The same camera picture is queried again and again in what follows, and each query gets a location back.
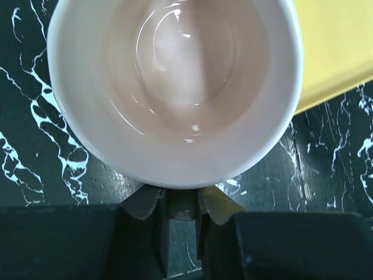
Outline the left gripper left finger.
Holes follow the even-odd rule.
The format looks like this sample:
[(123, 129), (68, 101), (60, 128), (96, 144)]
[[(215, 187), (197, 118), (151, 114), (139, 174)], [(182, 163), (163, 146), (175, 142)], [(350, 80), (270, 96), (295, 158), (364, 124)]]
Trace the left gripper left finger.
[(134, 274), (166, 274), (169, 218), (166, 190), (144, 185), (120, 204), (121, 253)]

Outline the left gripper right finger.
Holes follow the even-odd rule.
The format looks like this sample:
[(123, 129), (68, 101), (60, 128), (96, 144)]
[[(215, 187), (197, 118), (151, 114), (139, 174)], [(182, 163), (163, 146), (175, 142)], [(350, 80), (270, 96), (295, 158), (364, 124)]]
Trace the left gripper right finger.
[(209, 223), (223, 225), (233, 214), (244, 211), (242, 206), (216, 186), (200, 188), (196, 191), (196, 253), (199, 260), (203, 258), (203, 243)]

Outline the pink mug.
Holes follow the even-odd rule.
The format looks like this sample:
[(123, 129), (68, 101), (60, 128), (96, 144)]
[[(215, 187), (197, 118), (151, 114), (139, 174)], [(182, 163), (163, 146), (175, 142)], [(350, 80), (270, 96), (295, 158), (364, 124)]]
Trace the pink mug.
[(58, 1), (47, 58), (83, 146), (176, 190), (262, 160), (295, 114), (304, 72), (293, 1)]

